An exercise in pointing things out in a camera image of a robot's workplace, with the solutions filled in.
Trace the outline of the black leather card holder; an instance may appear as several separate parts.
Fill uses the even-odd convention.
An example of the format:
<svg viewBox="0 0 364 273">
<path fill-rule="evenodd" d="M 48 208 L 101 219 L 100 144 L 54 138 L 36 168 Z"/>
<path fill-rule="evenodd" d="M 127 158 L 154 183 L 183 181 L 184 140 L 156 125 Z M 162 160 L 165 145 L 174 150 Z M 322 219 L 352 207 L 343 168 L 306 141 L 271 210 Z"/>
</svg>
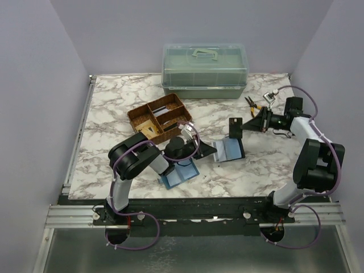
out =
<svg viewBox="0 0 364 273">
<path fill-rule="evenodd" d="M 230 162 L 245 158 L 242 139 L 226 137 L 213 142 L 212 145 L 217 150 L 217 152 L 213 154 L 216 163 Z"/>
</svg>

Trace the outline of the brown wicker divided tray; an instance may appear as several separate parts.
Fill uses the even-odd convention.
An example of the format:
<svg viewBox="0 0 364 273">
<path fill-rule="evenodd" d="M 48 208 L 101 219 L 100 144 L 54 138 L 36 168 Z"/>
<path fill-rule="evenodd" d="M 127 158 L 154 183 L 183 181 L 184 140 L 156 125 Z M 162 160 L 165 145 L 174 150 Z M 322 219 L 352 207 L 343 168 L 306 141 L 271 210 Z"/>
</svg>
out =
<svg viewBox="0 0 364 273">
<path fill-rule="evenodd" d="M 169 112 L 164 113 L 158 117 L 155 117 L 152 113 L 153 110 L 166 106 Z M 159 135 L 150 139 L 155 144 L 161 144 L 172 137 L 180 135 L 181 130 L 175 127 L 172 130 L 164 132 L 163 129 L 175 122 L 185 121 L 191 122 L 193 120 L 190 112 L 186 106 L 182 103 L 177 94 L 172 93 L 164 97 L 160 97 L 157 100 L 143 104 L 127 112 L 131 127 L 138 133 L 136 127 L 146 120 L 150 119 L 157 126 Z"/>
</svg>

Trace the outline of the dark credit card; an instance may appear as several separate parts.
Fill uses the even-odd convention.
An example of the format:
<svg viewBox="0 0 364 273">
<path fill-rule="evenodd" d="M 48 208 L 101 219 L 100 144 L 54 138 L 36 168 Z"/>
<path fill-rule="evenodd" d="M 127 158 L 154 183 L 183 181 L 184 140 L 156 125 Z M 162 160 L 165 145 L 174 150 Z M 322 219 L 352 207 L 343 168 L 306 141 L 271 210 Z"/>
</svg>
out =
<svg viewBox="0 0 364 273">
<path fill-rule="evenodd" d="M 167 131 L 169 131 L 169 130 L 172 130 L 172 129 L 174 129 L 175 127 L 178 127 L 178 123 L 177 122 L 175 122 L 175 123 L 173 123 L 173 124 L 171 124 L 171 125 L 169 125 L 169 126 L 167 126 L 167 127 L 165 127 L 164 129 L 163 129 L 163 131 L 164 132 L 167 132 Z"/>
</svg>

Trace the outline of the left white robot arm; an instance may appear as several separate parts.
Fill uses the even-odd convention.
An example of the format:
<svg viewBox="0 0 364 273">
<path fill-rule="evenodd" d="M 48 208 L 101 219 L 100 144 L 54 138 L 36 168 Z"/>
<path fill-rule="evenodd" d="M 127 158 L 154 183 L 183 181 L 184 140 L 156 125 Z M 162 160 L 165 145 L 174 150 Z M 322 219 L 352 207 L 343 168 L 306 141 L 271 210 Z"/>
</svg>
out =
<svg viewBox="0 0 364 273">
<path fill-rule="evenodd" d="M 107 219 L 115 225 L 125 220 L 131 183 L 146 168 L 150 167 L 157 173 L 162 184 L 170 189 L 199 175 L 193 162 L 195 159 L 216 152 L 216 148 L 195 135 L 187 140 L 174 136 L 163 151 L 143 133 L 137 133 L 117 144 L 108 153 L 113 182 L 105 205 Z"/>
</svg>

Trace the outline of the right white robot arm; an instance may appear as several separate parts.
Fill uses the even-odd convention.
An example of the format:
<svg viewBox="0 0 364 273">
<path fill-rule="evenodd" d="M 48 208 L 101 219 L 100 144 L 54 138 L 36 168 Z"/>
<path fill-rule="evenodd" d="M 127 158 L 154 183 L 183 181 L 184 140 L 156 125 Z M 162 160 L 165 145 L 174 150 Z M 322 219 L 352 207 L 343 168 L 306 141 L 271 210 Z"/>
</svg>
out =
<svg viewBox="0 0 364 273">
<path fill-rule="evenodd" d="M 269 223 L 282 216 L 282 209 L 289 209 L 307 196 L 326 196 L 336 188 L 341 178 L 345 156 L 343 145 L 328 140 L 316 127 L 311 116 L 303 113 L 303 99 L 286 99 L 284 114 L 274 114 L 264 106 L 243 130 L 266 132 L 267 129 L 293 133 L 303 146 L 293 168 L 292 181 L 270 193 L 271 203 L 262 208 L 262 217 Z"/>
</svg>

